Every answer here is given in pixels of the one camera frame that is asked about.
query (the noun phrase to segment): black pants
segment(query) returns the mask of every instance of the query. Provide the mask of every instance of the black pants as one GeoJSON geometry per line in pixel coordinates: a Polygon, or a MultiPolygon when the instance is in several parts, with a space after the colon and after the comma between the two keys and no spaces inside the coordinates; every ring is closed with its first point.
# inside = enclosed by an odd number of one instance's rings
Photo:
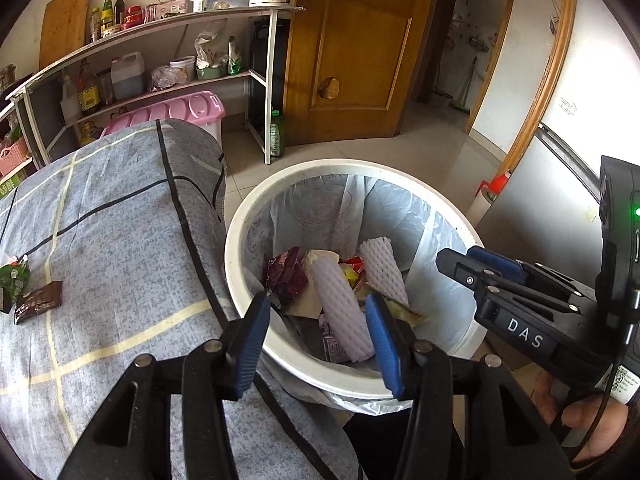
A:
{"type": "MultiPolygon", "coordinates": [[[[360,465],[369,480],[392,480],[394,478],[410,413],[411,410],[379,416],[356,413],[344,425],[344,431],[349,437],[358,460],[360,460],[360,465]]],[[[449,479],[459,479],[462,475],[462,453],[462,442],[453,428],[449,479]]],[[[425,464],[425,472],[427,471],[428,464],[425,464]]]]}

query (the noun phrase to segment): green package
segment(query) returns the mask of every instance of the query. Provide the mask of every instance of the green package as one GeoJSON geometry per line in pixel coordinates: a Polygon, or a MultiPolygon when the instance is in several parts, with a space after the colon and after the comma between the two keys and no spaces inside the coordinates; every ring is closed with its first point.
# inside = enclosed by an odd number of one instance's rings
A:
{"type": "Polygon", "coordinates": [[[2,312],[8,314],[27,285],[31,273],[27,256],[23,256],[16,264],[0,267],[0,288],[3,291],[2,312]]]}

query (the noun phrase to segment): screw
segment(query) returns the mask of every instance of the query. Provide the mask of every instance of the screw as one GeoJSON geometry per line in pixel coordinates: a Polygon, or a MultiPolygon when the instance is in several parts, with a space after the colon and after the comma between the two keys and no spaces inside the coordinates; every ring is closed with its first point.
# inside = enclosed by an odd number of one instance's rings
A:
{"type": "Polygon", "coordinates": [[[497,368],[502,364],[502,359],[500,359],[496,354],[487,354],[484,356],[484,364],[489,368],[497,368]]]}
{"type": "Polygon", "coordinates": [[[418,339],[418,341],[414,343],[414,350],[419,354],[428,354],[433,350],[433,345],[424,339],[418,339]]]}
{"type": "Polygon", "coordinates": [[[145,366],[149,366],[154,360],[154,357],[151,354],[140,354],[133,361],[138,368],[144,368],[145,366]]]}
{"type": "Polygon", "coordinates": [[[204,343],[204,351],[210,354],[220,352],[222,350],[222,343],[217,339],[209,339],[204,343]]]}

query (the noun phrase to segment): cutting board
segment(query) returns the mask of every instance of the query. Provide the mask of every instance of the cutting board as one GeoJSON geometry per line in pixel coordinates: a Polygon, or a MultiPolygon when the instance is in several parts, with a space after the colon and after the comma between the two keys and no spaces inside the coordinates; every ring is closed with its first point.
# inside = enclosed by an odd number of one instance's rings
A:
{"type": "Polygon", "coordinates": [[[40,69],[84,46],[90,0],[51,0],[40,35],[40,69]]]}

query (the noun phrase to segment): pink storage bin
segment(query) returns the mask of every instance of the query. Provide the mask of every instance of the pink storage bin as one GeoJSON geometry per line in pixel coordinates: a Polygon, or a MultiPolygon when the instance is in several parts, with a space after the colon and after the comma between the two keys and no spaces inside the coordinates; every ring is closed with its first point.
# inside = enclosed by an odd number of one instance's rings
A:
{"type": "Polygon", "coordinates": [[[147,121],[181,119],[188,123],[197,124],[203,130],[209,132],[222,146],[220,126],[225,115],[225,107],[218,96],[205,90],[167,99],[166,101],[120,115],[111,120],[102,132],[101,137],[147,121]]]}

